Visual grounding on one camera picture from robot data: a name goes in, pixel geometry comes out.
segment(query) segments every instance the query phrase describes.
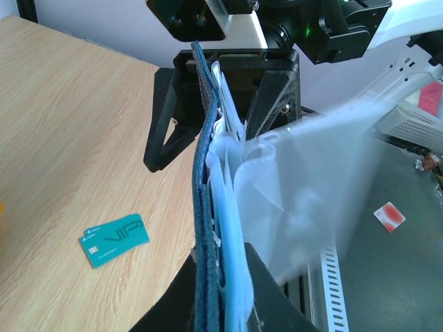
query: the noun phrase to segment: wood grain surface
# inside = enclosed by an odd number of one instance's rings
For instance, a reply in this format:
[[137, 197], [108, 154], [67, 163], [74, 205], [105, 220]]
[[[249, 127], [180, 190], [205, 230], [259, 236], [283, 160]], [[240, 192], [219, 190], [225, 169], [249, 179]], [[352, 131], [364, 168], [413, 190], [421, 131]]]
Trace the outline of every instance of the wood grain surface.
[[[155, 70], [0, 22], [0, 331], [128, 331], [188, 256], [193, 146], [143, 164]], [[151, 242], [92, 269], [78, 238], [132, 212]]]

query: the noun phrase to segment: red object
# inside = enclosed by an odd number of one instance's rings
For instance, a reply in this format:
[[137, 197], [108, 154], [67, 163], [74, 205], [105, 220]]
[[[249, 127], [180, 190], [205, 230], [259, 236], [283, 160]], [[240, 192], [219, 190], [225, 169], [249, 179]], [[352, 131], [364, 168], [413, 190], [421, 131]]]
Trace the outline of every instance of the red object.
[[440, 100], [442, 100], [442, 93], [443, 86], [438, 82], [425, 86], [420, 91], [418, 107], [433, 116], [437, 116]]
[[388, 230], [389, 233], [394, 232], [395, 227], [392, 226], [390, 223], [382, 223], [382, 224], [383, 224], [383, 226], [385, 226], [385, 228]]
[[400, 211], [397, 210], [397, 208], [391, 204], [386, 204], [383, 206], [383, 211], [386, 213], [386, 216], [394, 223], [402, 223], [403, 222], [403, 216], [401, 215]]

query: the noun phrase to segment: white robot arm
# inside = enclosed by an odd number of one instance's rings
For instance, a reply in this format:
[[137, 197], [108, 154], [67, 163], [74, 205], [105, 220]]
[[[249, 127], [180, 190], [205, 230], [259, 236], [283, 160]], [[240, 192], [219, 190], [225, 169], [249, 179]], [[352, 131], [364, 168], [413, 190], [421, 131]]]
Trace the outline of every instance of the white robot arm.
[[408, 46], [412, 36], [435, 33], [443, 51], [443, 2], [393, 0], [392, 7], [359, 59], [335, 64], [312, 64], [300, 51], [302, 104], [320, 112], [359, 98], [382, 101], [386, 112], [418, 89], [443, 76], [441, 63], [421, 46]]
[[[268, 115], [256, 121], [267, 122], [268, 130], [296, 120], [300, 103], [305, 109], [326, 113], [338, 107], [351, 109], [364, 100], [365, 104], [377, 103], [381, 113], [387, 113], [443, 76], [442, 0], [147, 0], [146, 4], [174, 38], [181, 42], [199, 41], [208, 61], [218, 60], [222, 67], [234, 69], [232, 80], [228, 74], [226, 77], [229, 84], [235, 85], [230, 89], [237, 89], [234, 94], [243, 93], [237, 100], [234, 96], [234, 101], [239, 116], [248, 120], [249, 127], [248, 116], [257, 105], [261, 105], [262, 113], [264, 108], [273, 112], [272, 124]], [[176, 69], [181, 66], [186, 76], [192, 61], [185, 53], [177, 56], [176, 60], [182, 57], [175, 65]], [[225, 56], [231, 58], [223, 63]], [[281, 57], [292, 67], [280, 67], [280, 62], [269, 67], [272, 59]], [[289, 80], [287, 75], [292, 75], [291, 82], [271, 82], [270, 76], [267, 80], [253, 77], [265, 67], [281, 73], [292, 71], [279, 76]], [[251, 71], [236, 75], [238, 68]], [[160, 147], [150, 150], [155, 153], [147, 159], [163, 159], [158, 167], [147, 163], [150, 170], [162, 169], [189, 145], [201, 128], [201, 117], [204, 119], [204, 112], [192, 100], [187, 101], [186, 107], [176, 102], [180, 97], [192, 99], [186, 87], [177, 88], [181, 78], [172, 71], [166, 73], [166, 69], [162, 75], [164, 83], [157, 85], [166, 86], [163, 89], [167, 91], [163, 96], [154, 96], [154, 112], [159, 109], [161, 113], [157, 121], [173, 117], [178, 126], [172, 143], [175, 147], [164, 146], [165, 153], [169, 153], [167, 158], [161, 157]], [[286, 116], [277, 118], [275, 113]], [[166, 122], [155, 123], [152, 130]], [[265, 132], [266, 126], [260, 123], [251, 135], [246, 134], [255, 137]], [[159, 137], [154, 132], [150, 135], [153, 139]]]

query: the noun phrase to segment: card chip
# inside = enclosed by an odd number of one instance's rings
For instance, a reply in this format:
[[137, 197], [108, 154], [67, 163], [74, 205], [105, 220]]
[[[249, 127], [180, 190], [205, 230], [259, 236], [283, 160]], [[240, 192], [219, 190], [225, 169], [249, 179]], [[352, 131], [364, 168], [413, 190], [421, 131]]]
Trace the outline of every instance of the card chip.
[[90, 254], [94, 254], [94, 253], [96, 253], [97, 251], [98, 251], [97, 246], [94, 246], [94, 247], [92, 247], [92, 248], [89, 249], [89, 253], [90, 253]]

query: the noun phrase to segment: screw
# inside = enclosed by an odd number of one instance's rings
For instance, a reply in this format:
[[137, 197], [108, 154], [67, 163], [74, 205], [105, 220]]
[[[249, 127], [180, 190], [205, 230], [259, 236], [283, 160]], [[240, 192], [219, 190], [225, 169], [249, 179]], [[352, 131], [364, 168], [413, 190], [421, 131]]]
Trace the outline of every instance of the screw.
[[195, 15], [195, 20], [197, 21], [197, 24], [199, 26], [205, 26], [206, 25], [206, 17], [202, 14]]
[[183, 22], [178, 17], [171, 16], [169, 22], [175, 26], [180, 26]]
[[289, 106], [289, 104], [286, 104], [282, 110], [280, 111], [281, 114], [288, 114], [289, 110], [291, 109], [291, 107]]
[[252, 10], [257, 11], [260, 7], [260, 3], [258, 1], [252, 1]]

